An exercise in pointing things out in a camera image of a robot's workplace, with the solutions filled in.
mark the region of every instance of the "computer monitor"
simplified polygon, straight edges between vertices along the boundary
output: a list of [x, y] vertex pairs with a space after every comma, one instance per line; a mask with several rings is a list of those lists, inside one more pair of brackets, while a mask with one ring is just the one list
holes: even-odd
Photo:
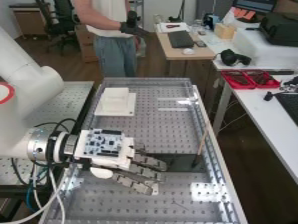
[[277, 0], [234, 0], [233, 6], [265, 14], [273, 11]]

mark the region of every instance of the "black chair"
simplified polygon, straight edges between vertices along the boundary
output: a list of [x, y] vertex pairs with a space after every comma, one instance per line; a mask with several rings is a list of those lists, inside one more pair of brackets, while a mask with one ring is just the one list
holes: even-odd
[[53, 42], [56, 38], [60, 38], [59, 41], [56, 41], [47, 47], [47, 52], [49, 52], [51, 47], [57, 46], [60, 48], [60, 54], [63, 56], [64, 47], [67, 44], [72, 44], [76, 48], [79, 48], [79, 42], [75, 33], [76, 21], [73, 21], [72, 15], [69, 16], [69, 14], [65, 13], [67, 11], [63, 11], [60, 7], [56, 7], [56, 9], [59, 9], [60, 11], [51, 12], [43, 0], [36, 0], [36, 3], [45, 19], [45, 33], [51, 37], [51, 41]]
[[75, 22], [76, 24], [80, 23], [80, 19], [75, 14], [75, 7], [72, 5], [71, 0], [55, 0], [55, 12], [59, 16], [59, 21], [61, 22]]

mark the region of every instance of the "shirt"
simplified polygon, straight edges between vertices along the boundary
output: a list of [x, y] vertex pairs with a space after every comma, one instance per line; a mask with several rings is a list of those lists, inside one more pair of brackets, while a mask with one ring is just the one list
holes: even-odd
[[[125, 0], [92, 0], [92, 7], [111, 20], [125, 22], [128, 19]], [[132, 35], [121, 33], [119, 30], [100, 30], [89, 25], [87, 29], [89, 32], [103, 37], [132, 37]]]

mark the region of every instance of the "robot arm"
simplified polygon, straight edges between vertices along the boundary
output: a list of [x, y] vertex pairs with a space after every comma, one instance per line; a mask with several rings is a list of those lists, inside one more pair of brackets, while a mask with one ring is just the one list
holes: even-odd
[[84, 164], [99, 178], [112, 178], [136, 191], [152, 195], [162, 181], [166, 164], [146, 157], [133, 138], [111, 130], [84, 130], [79, 136], [29, 128], [24, 118], [64, 88], [59, 73], [40, 67], [0, 27], [0, 157], [51, 163]]

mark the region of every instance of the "robotic hand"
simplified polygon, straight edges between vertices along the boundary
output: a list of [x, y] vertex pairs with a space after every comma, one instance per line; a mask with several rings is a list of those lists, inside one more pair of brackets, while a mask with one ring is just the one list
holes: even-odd
[[137, 26], [137, 13], [134, 11], [128, 12], [126, 22], [121, 22], [121, 33], [132, 34], [140, 37], [149, 35], [149, 32]]
[[93, 129], [83, 131], [76, 147], [75, 158], [91, 166], [99, 178], [112, 178], [125, 187], [152, 195], [162, 182], [161, 171], [166, 163], [144, 155], [133, 138], [120, 131]]

